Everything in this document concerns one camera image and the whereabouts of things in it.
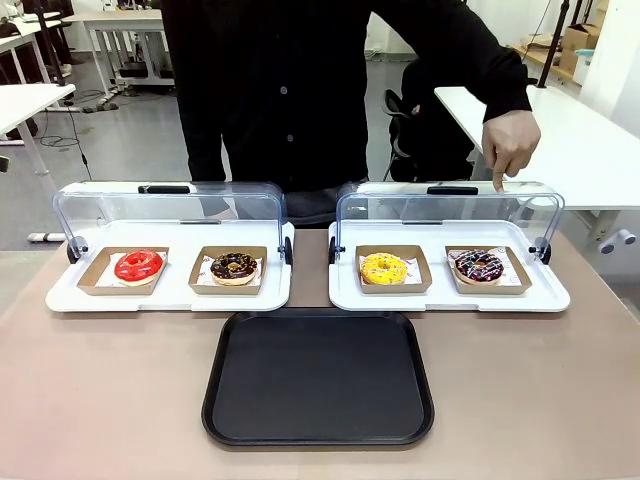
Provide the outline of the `person's left hand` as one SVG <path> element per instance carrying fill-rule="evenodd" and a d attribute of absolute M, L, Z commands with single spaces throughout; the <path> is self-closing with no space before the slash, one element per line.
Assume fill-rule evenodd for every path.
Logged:
<path fill-rule="evenodd" d="M 505 176 L 513 178 L 529 165 L 540 138 L 540 128 L 530 111 L 510 111 L 484 123 L 483 155 L 497 192 L 504 191 Z"/>

